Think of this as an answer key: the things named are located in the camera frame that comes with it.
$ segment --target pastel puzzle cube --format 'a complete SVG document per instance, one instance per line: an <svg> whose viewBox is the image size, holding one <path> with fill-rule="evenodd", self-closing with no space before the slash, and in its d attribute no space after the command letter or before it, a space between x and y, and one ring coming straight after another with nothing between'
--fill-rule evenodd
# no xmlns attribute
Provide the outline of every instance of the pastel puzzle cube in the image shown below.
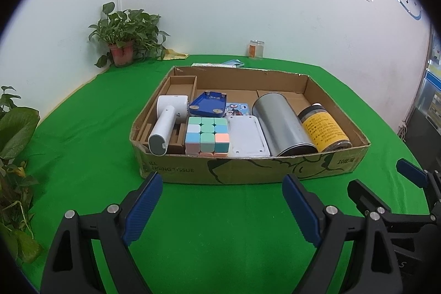
<svg viewBox="0 0 441 294"><path fill-rule="evenodd" d="M188 132L185 136L185 154L199 155L201 151L201 134Z"/></svg>
<svg viewBox="0 0 441 294"><path fill-rule="evenodd" d="M201 133L201 125L188 124L187 125L187 133L189 133L189 132Z"/></svg>
<svg viewBox="0 0 441 294"><path fill-rule="evenodd" d="M201 126L202 133L214 133L214 125L203 124Z"/></svg>
<svg viewBox="0 0 441 294"><path fill-rule="evenodd" d="M227 119L226 118L214 118L214 126L216 126L216 125L227 126Z"/></svg>
<svg viewBox="0 0 441 294"><path fill-rule="evenodd" d="M202 125L214 125L214 118L201 118Z"/></svg>
<svg viewBox="0 0 441 294"><path fill-rule="evenodd" d="M230 148L230 136L227 133L215 134L214 152L216 153L228 153Z"/></svg>
<svg viewBox="0 0 441 294"><path fill-rule="evenodd" d="M228 133L227 125L215 125L214 133Z"/></svg>
<svg viewBox="0 0 441 294"><path fill-rule="evenodd" d="M190 116L188 118L188 124L189 125L200 125L202 123L202 118Z"/></svg>
<svg viewBox="0 0 441 294"><path fill-rule="evenodd" d="M200 152L214 152L214 134L201 133Z"/></svg>

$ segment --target green tablecloth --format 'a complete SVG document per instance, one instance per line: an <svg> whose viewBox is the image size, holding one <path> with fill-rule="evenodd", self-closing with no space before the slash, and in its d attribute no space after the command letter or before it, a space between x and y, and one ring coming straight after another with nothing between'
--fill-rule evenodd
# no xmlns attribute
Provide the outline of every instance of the green tablecloth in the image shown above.
<svg viewBox="0 0 441 294"><path fill-rule="evenodd" d="M111 68L43 121L24 155L29 158L26 172L41 183L35 186L32 226L46 250L66 210L100 212L141 184L129 131L170 67L234 58L193 55L186 60ZM312 76L372 142L352 174L303 182L324 204L359 215L346 187L352 179L360 179L393 211L428 212L422 190L395 171L401 157L416 163L412 154L349 87L317 66L240 59L250 68ZM115 293L101 246L94 242L104 285L108 293ZM144 233L130 250L154 293L287 294L300 280L315 249L303 239L283 199L281 184L165 184ZM338 291L350 250L351 243L347 243L329 293ZM32 265L23 266L36 286L46 253Z"/></svg>

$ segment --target small cardboard box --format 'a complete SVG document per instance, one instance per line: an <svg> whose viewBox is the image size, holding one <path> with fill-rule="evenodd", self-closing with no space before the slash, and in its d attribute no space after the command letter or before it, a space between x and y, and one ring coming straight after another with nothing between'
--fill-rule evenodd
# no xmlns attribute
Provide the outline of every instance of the small cardboard box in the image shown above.
<svg viewBox="0 0 441 294"><path fill-rule="evenodd" d="M268 92L283 94L299 114L314 103L322 104L352 142L350 149L293 157L207 158L185 155L186 124L175 125L165 156L149 152L147 139L157 121L159 95L187 95L189 103L203 91L226 93L228 102L248 103L250 108ZM309 76L258 69L173 67L159 84L130 131L130 141L144 177L151 171L165 182L190 184L245 184L281 182L294 173L300 179L352 172L370 142L331 97Z"/></svg>

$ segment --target red flower pot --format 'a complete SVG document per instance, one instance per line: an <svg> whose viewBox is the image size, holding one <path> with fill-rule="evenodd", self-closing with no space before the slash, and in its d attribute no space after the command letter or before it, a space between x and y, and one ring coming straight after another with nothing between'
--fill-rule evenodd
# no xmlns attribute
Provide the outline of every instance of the red flower pot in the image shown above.
<svg viewBox="0 0 441 294"><path fill-rule="evenodd" d="M117 68L133 63L133 40L126 42L126 45L122 48L118 48L116 44L109 44L109 49Z"/></svg>

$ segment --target silver tin can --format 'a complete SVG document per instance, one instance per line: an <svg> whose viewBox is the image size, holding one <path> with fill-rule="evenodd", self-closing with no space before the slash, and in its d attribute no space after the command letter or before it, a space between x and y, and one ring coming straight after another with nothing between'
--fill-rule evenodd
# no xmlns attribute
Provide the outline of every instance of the silver tin can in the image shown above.
<svg viewBox="0 0 441 294"><path fill-rule="evenodd" d="M252 109L257 117L272 156L297 156L317 153L302 123L286 98L269 92L256 100Z"/></svg>

